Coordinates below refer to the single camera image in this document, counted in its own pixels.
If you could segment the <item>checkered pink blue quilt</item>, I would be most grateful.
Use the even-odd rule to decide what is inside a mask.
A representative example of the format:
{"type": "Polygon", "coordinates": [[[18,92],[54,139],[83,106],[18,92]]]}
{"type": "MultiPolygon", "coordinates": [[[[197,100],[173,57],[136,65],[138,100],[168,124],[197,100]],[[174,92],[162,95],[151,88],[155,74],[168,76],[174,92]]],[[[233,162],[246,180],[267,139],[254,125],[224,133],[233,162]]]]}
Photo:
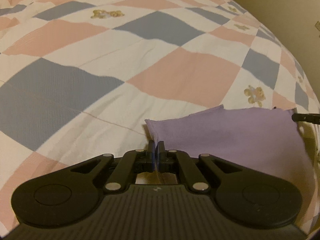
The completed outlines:
{"type": "Polygon", "coordinates": [[[299,62],[234,0],[1,0],[1,235],[24,181],[220,105],[319,112],[299,62]]]}

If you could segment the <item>purple garment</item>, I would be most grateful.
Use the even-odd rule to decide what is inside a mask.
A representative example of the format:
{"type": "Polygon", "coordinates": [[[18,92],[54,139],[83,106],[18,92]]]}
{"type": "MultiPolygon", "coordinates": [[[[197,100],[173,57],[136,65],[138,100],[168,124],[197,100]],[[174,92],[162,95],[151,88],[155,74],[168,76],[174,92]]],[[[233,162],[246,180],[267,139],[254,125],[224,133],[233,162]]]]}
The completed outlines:
{"type": "Polygon", "coordinates": [[[155,142],[191,157],[208,153],[291,182],[309,205],[315,194],[313,165],[291,110],[211,108],[163,121],[147,119],[155,142]]]}

